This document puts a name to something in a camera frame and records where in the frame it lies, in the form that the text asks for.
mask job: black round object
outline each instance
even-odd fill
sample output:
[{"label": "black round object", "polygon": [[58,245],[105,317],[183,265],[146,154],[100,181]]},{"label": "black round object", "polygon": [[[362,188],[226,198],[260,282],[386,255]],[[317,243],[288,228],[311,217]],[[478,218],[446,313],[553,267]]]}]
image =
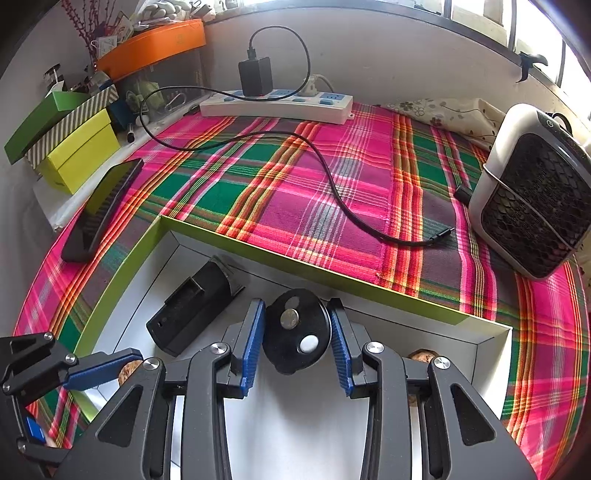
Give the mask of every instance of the black round object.
[{"label": "black round object", "polygon": [[[318,345],[310,353],[304,353],[300,345],[310,335],[317,338]],[[329,343],[328,312],[310,290],[297,288],[286,291],[267,307],[262,347],[280,374],[291,375],[315,364]]]}]

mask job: wall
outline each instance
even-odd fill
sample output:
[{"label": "wall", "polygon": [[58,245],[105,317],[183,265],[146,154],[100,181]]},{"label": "wall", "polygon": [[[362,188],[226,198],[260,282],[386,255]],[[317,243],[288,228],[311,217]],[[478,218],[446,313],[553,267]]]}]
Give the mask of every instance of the wall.
[{"label": "wall", "polygon": [[[504,111],[530,103],[565,113],[579,141],[589,136],[583,122],[538,80],[516,84],[521,68],[505,57],[449,30],[383,12],[290,8],[209,24],[204,61],[212,86],[239,88],[237,64],[246,59],[251,34],[266,25],[296,30],[310,50],[312,72],[327,76],[337,92],[356,101],[471,97]],[[305,56],[289,32],[264,31],[254,47],[259,57],[270,56],[276,88],[294,88],[304,79]]]},{"label": "wall", "polygon": [[[115,14],[121,5],[124,11],[133,11],[135,3],[116,4]],[[0,336],[12,333],[27,291],[54,241],[33,195],[35,173],[22,160],[11,166],[4,145],[45,96],[43,73],[49,67],[61,63],[73,85],[83,78],[88,62],[84,42],[63,8],[56,5],[31,31],[0,78]]]}]

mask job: floral pillow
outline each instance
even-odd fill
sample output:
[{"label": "floral pillow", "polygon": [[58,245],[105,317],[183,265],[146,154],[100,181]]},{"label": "floral pillow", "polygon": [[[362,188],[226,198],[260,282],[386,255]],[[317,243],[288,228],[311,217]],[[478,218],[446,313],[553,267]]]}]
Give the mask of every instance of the floral pillow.
[{"label": "floral pillow", "polygon": [[492,148],[505,119],[503,112],[481,98],[425,98],[382,106],[424,124],[462,134],[485,150]]}]

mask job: black charging cable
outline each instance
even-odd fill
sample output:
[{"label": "black charging cable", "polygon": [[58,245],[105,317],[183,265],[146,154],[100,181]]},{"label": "black charging cable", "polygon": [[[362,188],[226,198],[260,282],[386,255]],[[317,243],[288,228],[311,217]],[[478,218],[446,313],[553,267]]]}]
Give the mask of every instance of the black charging cable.
[{"label": "black charging cable", "polygon": [[[239,95],[234,95],[233,93],[223,92],[221,90],[216,90],[216,89],[209,88],[209,87],[202,87],[202,86],[197,86],[197,85],[186,85],[186,86],[175,85],[175,86],[169,86],[169,87],[161,87],[161,88],[158,88],[158,89],[150,92],[150,94],[146,98],[144,98],[141,105],[139,106],[139,111],[140,112],[144,111],[144,105],[145,105],[146,101],[152,95],[154,95],[158,92],[162,92],[164,90],[172,90],[172,89],[179,90],[179,89],[191,89],[192,88],[192,89],[198,89],[198,90],[205,90],[207,92],[221,93],[222,95],[233,97],[233,98],[236,98],[239,100],[246,100],[248,102],[276,102],[277,100],[283,100],[285,98],[289,98],[290,96],[295,95],[297,92],[299,92],[300,90],[302,90],[306,86],[306,84],[308,83],[308,79],[310,78],[311,65],[310,65],[310,53],[308,52],[308,47],[306,46],[304,40],[292,29],[287,28],[287,27],[282,27],[280,25],[270,25],[268,27],[260,28],[252,34],[252,37],[251,37],[251,39],[249,41],[249,45],[248,45],[249,57],[252,54],[256,56],[256,53],[251,53],[251,50],[254,52],[254,49],[252,48],[252,40],[254,39],[255,35],[261,31],[267,30],[269,28],[280,28],[280,29],[288,30],[288,31],[292,32],[298,38],[298,40],[300,40],[300,43],[304,47],[304,51],[306,52],[306,59],[308,62],[308,72],[306,74],[306,79],[304,80],[304,83],[297,90],[289,93],[288,95],[284,95],[284,96],[280,96],[280,97],[257,99],[257,98],[241,97]],[[326,173],[326,176],[328,177],[330,189],[331,189],[333,195],[335,196],[336,203],[339,205],[340,209],[343,211],[345,216],[349,220],[351,220],[351,222],[353,222],[357,227],[359,227],[361,230],[363,230],[367,234],[371,235],[372,237],[376,238],[377,240],[379,240],[381,242],[395,244],[395,245],[398,245],[399,247],[429,247],[431,245],[435,245],[435,244],[439,243],[441,240],[443,240],[445,237],[449,236],[455,230],[454,228],[446,228],[445,230],[433,235],[432,237],[430,237],[426,240],[421,240],[421,241],[403,240],[401,238],[396,238],[394,236],[391,236],[386,233],[380,232],[379,230],[376,230],[372,226],[365,223],[357,215],[355,215],[351,211],[351,209],[346,205],[345,201],[342,199],[342,197],[339,194],[339,191],[336,188],[335,181],[333,180],[333,177],[332,177],[332,173],[330,172],[329,166],[326,163],[326,160],[324,159],[324,156],[322,155],[320,150],[318,150],[318,148],[306,137],[304,137],[300,134],[297,134],[295,132],[288,132],[288,131],[282,131],[282,130],[262,130],[262,131],[258,131],[258,132],[252,132],[249,134],[238,135],[236,137],[232,137],[227,140],[222,140],[222,141],[216,142],[214,144],[208,144],[207,146],[194,147],[194,148],[192,148],[192,147],[177,147],[176,145],[171,145],[171,144],[166,143],[165,141],[157,138],[148,129],[148,127],[146,126],[146,124],[144,122],[144,116],[141,114],[139,115],[139,121],[142,124],[142,127],[144,128],[144,130],[146,130],[146,133],[150,136],[150,138],[152,140],[154,140],[155,142],[159,143],[160,145],[162,145],[164,147],[171,148],[172,150],[176,150],[176,151],[180,151],[180,152],[196,153],[196,152],[201,152],[204,150],[212,150],[214,148],[219,148],[223,145],[227,145],[228,143],[237,142],[237,141],[243,140],[245,138],[256,137],[259,135],[281,135],[281,136],[285,135],[286,137],[299,138],[300,140],[302,140],[302,142],[306,143],[306,145],[308,145],[314,151],[316,156],[318,156],[318,159],[320,160],[320,164],[322,165],[322,168],[324,169],[324,172]]]}]

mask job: space heater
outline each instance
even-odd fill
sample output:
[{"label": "space heater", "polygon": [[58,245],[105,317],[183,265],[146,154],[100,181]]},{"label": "space heater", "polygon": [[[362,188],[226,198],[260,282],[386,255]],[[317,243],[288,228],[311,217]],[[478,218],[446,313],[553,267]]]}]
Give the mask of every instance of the space heater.
[{"label": "space heater", "polygon": [[517,271],[546,278],[591,228],[591,158],[553,118],[515,105],[472,194],[469,217]]}]

